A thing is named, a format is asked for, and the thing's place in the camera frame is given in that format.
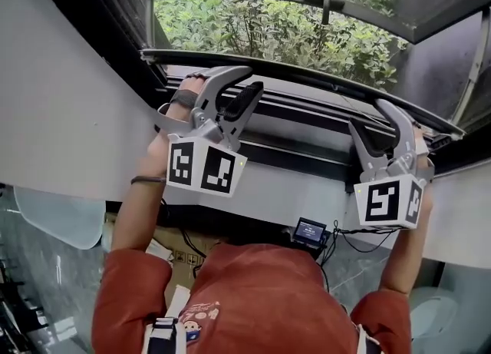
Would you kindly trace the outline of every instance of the gray floor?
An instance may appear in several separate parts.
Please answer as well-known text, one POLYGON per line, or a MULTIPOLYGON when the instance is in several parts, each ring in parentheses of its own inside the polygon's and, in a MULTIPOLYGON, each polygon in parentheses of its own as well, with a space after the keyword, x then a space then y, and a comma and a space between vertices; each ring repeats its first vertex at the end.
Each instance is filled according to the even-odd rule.
MULTIPOLYGON (((62 320, 71 323, 73 318, 77 335, 69 339, 70 343, 92 352, 91 319, 104 260, 101 247, 77 250, 7 210, 17 210, 11 192, 0 198, 0 235, 3 258, 16 266, 12 270, 16 280, 26 282, 25 295, 44 307, 51 325, 62 320)), ((373 247, 351 242, 362 250, 373 247)), ((387 257, 384 248, 358 253, 339 237, 336 251, 325 266, 332 295, 352 310, 363 295, 377 289, 387 257)))

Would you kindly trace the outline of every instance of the green shrub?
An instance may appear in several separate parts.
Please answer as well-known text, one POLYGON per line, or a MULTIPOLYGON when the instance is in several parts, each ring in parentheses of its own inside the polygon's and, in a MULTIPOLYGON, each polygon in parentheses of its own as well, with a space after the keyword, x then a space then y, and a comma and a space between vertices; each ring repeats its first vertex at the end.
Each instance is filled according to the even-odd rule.
POLYGON ((278 0, 156 0, 155 12, 174 48, 280 61, 376 88, 395 82, 391 50, 406 43, 337 13, 278 0))

